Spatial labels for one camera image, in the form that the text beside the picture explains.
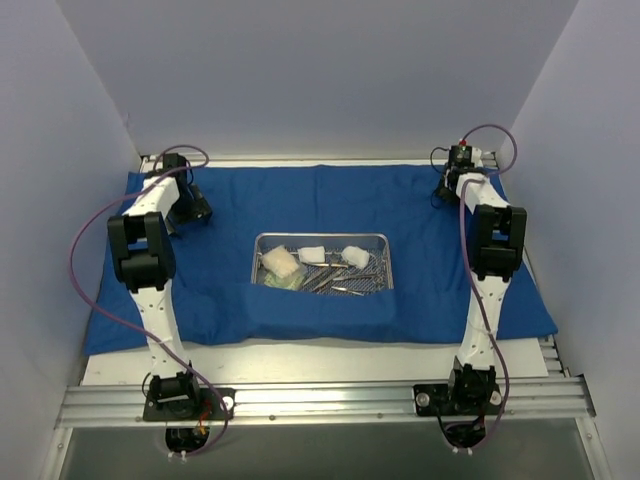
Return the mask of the cream gauze pack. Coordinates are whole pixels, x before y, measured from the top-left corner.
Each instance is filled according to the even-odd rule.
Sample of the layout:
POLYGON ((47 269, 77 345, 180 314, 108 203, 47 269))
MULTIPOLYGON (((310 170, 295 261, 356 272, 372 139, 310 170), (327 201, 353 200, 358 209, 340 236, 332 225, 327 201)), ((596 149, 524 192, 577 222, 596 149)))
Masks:
POLYGON ((294 274, 299 268, 299 262, 283 245, 263 254, 262 265, 276 277, 283 279, 294 274))

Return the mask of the aluminium front rail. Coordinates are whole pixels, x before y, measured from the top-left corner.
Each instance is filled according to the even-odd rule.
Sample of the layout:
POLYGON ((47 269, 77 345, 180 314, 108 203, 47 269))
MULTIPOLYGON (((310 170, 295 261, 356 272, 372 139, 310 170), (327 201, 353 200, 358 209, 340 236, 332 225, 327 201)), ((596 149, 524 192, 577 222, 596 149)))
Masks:
MULTIPOLYGON (((415 414, 415 382, 356 382, 307 384, 236 384, 232 403, 233 425, 270 423, 416 422, 442 419, 471 421, 478 416, 419 417, 415 414)), ((592 404, 584 379, 546 377, 500 383, 502 407, 497 415, 517 419, 592 417, 592 404)), ((79 386, 67 390, 58 416, 61 428, 217 426, 215 420, 145 422, 146 398, 136 386, 79 386)))

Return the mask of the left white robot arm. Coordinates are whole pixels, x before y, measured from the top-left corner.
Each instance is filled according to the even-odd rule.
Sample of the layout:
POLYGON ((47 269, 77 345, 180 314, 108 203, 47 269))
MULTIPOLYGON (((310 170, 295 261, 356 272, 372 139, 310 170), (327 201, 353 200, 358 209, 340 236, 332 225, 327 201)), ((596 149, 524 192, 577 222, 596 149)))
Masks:
POLYGON ((115 276, 134 301, 151 354, 147 401, 179 419, 194 417, 203 401, 172 304, 177 263, 171 236, 177 226, 206 224, 211 216, 189 161, 169 149, 147 173, 134 203, 107 221, 115 276))

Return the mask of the steel mesh instrument tray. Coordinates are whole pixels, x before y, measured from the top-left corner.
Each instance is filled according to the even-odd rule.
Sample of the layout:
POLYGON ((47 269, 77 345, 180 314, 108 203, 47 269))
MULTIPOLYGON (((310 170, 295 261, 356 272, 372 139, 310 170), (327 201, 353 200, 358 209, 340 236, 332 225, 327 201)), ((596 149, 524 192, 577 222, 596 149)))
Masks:
MULTIPOLYGON (((297 250, 302 247, 323 246, 326 251, 325 263, 344 263, 341 257, 342 250, 347 246, 357 246, 370 253, 370 261, 364 270, 357 269, 351 265, 349 268, 331 274, 327 279, 321 280, 315 287, 308 290, 298 290, 300 292, 313 293, 318 295, 348 296, 345 293, 331 290, 331 286, 343 286, 349 289, 365 292, 366 295, 378 293, 383 290, 390 290, 394 287, 390 246, 387 238, 378 233, 261 233, 257 236, 254 244, 253 265, 251 282, 263 285, 264 277, 268 272, 261 262, 261 257, 268 251, 283 245, 292 255, 298 258, 297 250), (343 281, 342 277, 354 272, 369 272, 374 269, 385 271, 387 285, 385 287, 375 285, 368 281, 343 281)), ((314 270, 312 264, 301 264, 305 279, 314 270)))

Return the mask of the white gauze roll middle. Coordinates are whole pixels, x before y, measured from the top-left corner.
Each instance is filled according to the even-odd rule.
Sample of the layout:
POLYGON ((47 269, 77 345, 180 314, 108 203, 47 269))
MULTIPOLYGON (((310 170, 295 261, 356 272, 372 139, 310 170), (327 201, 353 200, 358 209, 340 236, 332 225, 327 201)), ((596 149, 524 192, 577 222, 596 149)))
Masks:
POLYGON ((297 250, 299 261, 303 264, 321 264, 326 262, 323 246, 302 247, 297 250))

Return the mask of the white gauze roll right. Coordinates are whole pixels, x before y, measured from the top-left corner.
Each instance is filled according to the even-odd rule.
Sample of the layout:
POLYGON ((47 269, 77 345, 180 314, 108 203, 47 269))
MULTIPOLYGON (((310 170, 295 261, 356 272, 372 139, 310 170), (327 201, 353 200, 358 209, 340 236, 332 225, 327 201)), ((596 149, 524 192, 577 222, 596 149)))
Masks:
POLYGON ((347 246, 341 252, 342 259, 357 269, 364 270, 370 261, 370 253, 357 246, 347 246))

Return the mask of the steel hemostat clamp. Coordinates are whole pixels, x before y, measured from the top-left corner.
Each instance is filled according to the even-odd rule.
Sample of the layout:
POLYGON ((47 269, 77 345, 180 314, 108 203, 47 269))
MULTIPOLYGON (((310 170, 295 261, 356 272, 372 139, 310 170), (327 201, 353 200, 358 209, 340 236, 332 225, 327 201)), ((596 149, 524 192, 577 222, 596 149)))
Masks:
POLYGON ((343 281, 368 281, 375 285, 385 287, 387 285, 385 271, 374 269, 369 272, 354 272, 342 277, 343 281))

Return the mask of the aluminium back rail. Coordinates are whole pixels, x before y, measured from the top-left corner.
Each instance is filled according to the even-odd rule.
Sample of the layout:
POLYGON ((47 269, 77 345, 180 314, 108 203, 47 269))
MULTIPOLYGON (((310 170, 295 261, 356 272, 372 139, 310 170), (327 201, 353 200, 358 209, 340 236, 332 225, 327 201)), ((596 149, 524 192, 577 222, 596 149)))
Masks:
POLYGON ((358 157, 319 155, 225 155, 213 156, 207 164, 210 168, 276 168, 327 166, 372 166, 372 165, 445 165, 448 156, 440 152, 422 157, 358 157))

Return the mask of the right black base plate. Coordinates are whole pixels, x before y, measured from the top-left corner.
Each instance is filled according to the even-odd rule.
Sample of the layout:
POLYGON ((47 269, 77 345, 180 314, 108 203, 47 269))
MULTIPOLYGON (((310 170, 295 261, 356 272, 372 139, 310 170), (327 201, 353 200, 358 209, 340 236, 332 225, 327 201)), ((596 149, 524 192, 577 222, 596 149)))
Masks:
POLYGON ((414 384, 412 394, 419 417, 497 415, 502 407, 500 391, 486 387, 414 384))

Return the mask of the white gauze roll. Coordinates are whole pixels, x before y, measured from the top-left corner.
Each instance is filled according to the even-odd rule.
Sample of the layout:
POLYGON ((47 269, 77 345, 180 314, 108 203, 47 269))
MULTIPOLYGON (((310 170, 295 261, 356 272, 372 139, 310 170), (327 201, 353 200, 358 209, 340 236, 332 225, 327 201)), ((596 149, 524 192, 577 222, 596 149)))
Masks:
POLYGON ((347 246, 341 252, 342 259, 357 269, 364 270, 370 261, 370 253, 357 246, 347 246))
POLYGON ((321 264, 326 262, 323 246, 302 247, 297 250, 299 261, 303 264, 321 264))

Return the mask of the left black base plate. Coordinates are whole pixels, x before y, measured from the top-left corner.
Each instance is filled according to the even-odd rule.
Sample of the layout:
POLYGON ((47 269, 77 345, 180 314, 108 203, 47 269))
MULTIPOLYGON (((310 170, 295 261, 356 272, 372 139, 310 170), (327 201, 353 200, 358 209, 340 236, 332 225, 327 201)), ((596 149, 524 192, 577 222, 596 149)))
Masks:
POLYGON ((180 395, 169 399, 161 399, 158 395, 147 393, 144 403, 142 419, 145 422, 178 422, 215 420, 222 421, 233 417, 232 406, 236 391, 232 388, 221 388, 218 392, 225 400, 229 415, 223 411, 214 393, 201 387, 199 394, 194 397, 180 395))

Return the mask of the steel surgical scissors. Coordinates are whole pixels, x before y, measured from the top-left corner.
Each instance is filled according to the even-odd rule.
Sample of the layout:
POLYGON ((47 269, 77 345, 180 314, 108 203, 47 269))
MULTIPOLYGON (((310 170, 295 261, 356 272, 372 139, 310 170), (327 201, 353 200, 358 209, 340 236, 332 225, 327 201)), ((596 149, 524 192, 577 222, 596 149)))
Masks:
POLYGON ((312 264, 312 267, 314 267, 314 270, 301 284, 302 290, 308 290, 309 288, 315 287, 321 280, 327 279, 331 274, 341 272, 349 268, 349 266, 344 263, 312 264))

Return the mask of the green paper packet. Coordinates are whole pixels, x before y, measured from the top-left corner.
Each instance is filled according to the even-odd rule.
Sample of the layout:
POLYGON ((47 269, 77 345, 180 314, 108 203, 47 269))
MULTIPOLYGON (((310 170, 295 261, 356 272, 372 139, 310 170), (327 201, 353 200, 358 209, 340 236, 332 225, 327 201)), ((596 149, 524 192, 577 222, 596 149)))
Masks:
POLYGON ((298 291, 304 281, 306 274, 304 272, 294 272, 286 277, 280 278, 273 272, 269 272, 265 275, 263 284, 267 287, 298 291))

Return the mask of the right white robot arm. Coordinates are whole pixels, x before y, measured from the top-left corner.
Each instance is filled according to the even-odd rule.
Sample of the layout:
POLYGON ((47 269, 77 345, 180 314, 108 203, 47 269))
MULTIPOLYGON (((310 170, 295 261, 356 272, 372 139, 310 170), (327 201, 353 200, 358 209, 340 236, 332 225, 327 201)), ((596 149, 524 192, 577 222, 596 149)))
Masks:
POLYGON ((501 400, 496 366, 505 364, 496 336, 507 290, 522 265, 527 211, 495 189, 480 150, 461 140, 448 149, 436 195, 458 209, 463 268, 470 300, 463 340, 444 400, 464 413, 479 400, 501 400))

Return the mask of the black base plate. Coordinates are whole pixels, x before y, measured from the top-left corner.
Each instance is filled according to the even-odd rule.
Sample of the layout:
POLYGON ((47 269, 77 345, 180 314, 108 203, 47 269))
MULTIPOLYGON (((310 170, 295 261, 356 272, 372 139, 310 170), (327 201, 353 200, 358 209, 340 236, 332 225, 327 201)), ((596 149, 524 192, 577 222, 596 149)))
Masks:
POLYGON ((218 392, 225 400, 229 415, 223 411, 214 393, 201 387, 199 394, 194 397, 180 395, 169 399, 161 399, 158 395, 147 393, 144 403, 142 419, 145 422, 178 422, 215 420, 222 421, 233 417, 232 406, 236 391, 232 388, 221 388, 218 392))
POLYGON ((486 387, 414 384, 412 394, 419 417, 497 415, 502 407, 500 391, 486 387))

